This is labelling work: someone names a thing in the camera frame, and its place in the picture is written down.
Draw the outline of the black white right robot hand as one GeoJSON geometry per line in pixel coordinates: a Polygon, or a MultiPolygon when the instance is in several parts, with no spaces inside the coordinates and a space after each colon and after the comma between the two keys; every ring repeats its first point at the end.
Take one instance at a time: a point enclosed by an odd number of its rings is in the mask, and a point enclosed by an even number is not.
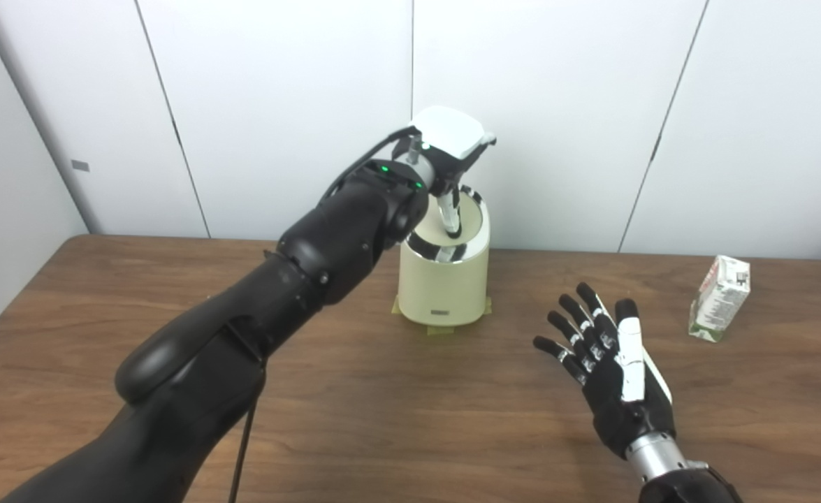
{"type": "Polygon", "coordinates": [[[575,291],[576,297],[561,294],[562,311],[547,315],[565,341],[536,335],[532,345],[557,360],[580,386],[593,429],[615,455],[625,458],[647,435],[675,439],[672,396],[644,346],[634,300],[618,300],[611,313],[589,284],[581,282],[575,291]]]}

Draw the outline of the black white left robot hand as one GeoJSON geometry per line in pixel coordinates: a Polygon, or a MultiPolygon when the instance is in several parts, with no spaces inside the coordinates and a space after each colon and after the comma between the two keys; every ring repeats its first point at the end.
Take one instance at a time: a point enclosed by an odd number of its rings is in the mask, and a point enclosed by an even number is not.
{"type": "Polygon", "coordinates": [[[480,121],[448,106],[424,108],[410,120],[417,130],[407,150],[407,160],[423,178],[430,195],[436,198],[442,225],[449,238],[461,235],[459,185],[497,137],[480,121]]]}

